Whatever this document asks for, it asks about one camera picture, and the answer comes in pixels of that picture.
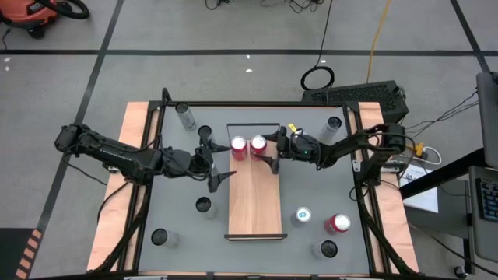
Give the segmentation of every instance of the black keyboard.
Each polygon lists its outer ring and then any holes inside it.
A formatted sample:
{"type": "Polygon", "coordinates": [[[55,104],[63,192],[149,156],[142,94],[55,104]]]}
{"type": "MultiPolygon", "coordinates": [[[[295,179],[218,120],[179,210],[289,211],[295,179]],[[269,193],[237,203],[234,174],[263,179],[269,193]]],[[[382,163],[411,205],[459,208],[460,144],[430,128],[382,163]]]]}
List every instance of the black keyboard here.
{"type": "Polygon", "coordinates": [[[477,179],[475,185],[481,218],[498,222],[498,181],[477,179]]]}

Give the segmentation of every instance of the orange vacuum cleaner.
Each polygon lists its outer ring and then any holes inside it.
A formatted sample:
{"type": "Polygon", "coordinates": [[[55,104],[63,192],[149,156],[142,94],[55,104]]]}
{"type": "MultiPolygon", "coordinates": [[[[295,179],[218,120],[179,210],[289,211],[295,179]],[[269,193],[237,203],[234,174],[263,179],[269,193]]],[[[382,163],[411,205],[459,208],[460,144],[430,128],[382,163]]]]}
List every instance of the orange vacuum cleaner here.
{"type": "Polygon", "coordinates": [[[0,22],[14,28],[28,31],[31,37],[40,39],[44,29],[53,23],[58,15],[71,19],[87,19],[89,11],[81,0],[68,0],[81,9],[73,12],[67,2],[57,0],[0,0],[0,22]]]}

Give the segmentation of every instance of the gray tabletop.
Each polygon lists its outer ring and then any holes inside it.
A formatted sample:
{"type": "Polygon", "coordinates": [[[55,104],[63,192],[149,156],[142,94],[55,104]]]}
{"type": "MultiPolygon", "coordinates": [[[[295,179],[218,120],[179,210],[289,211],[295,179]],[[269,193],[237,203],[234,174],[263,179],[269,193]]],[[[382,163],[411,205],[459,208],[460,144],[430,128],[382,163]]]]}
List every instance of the gray tabletop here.
{"type": "MultiPolygon", "coordinates": [[[[295,124],[298,128],[317,136],[326,120],[340,117],[342,108],[284,108],[284,107],[192,107],[198,127],[209,125],[215,140],[228,145],[227,123],[280,123],[295,124]]],[[[234,134],[254,133],[246,128],[234,134]]],[[[261,134],[273,128],[261,127],[261,134]]],[[[347,136],[343,125],[335,136],[347,136]]],[[[172,107],[166,110],[163,126],[164,145],[193,152],[198,146],[197,131],[185,131],[172,107]]],[[[230,152],[214,155],[219,172],[229,168],[230,152]]],[[[229,241],[228,233],[229,181],[221,183],[216,193],[210,194],[206,182],[190,178],[167,179],[156,177],[149,214],[146,221],[140,271],[216,271],[247,273],[293,274],[368,274],[365,241],[359,220],[358,205],[349,200],[353,186],[352,165],[349,156],[342,157],[333,167],[316,171],[309,163],[281,161],[279,173],[282,209],[282,230],[288,234],[284,240],[229,241]],[[195,209],[201,196],[209,197],[218,214],[213,220],[203,219],[195,209]],[[312,212],[311,221],[296,228],[290,216],[300,206],[312,212]],[[344,213],[351,219],[347,233],[329,235],[324,231],[326,218],[344,213]],[[174,249],[152,244],[155,229],[175,232],[180,242],[174,249]],[[318,260],[312,254],[312,244],[330,239],[338,246],[336,257],[318,260]]]]}

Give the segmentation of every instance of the red can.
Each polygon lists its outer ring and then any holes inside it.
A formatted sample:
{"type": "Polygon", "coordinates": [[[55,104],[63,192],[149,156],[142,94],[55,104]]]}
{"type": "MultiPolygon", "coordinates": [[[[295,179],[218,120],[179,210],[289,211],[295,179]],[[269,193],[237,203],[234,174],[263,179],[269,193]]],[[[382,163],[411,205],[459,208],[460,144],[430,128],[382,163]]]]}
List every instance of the red can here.
{"type": "Polygon", "coordinates": [[[235,136],[230,141],[232,147],[232,156],[236,160],[244,160],[247,158],[247,142],[242,136],[235,136]]]}
{"type": "Polygon", "coordinates": [[[264,156],[266,151],[266,139],[261,135],[256,135],[251,139],[251,158],[260,160],[254,155],[264,156]]]}
{"type": "Polygon", "coordinates": [[[331,218],[325,220],[324,228],[330,234],[345,233],[351,226],[351,220],[344,214],[335,214],[331,218]]]}

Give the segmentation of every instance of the keyboard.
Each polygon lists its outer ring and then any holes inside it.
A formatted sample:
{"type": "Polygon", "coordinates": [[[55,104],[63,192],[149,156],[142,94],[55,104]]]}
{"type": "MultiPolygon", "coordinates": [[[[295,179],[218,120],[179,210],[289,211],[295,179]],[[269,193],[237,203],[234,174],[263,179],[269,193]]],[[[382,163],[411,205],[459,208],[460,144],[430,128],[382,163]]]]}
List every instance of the keyboard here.
{"type": "Polygon", "coordinates": [[[378,102],[384,123],[397,123],[408,112],[405,100],[397,90],[395,81],[373,82],[329,89],[313,89],[303,93],[303,102],[334,106],[337,102],[378,102]]]}
{"type": "Polygon", "coordinates": [[[498,222],[498,181],[478,178],[475,185],[481,218],[498,222]]]}

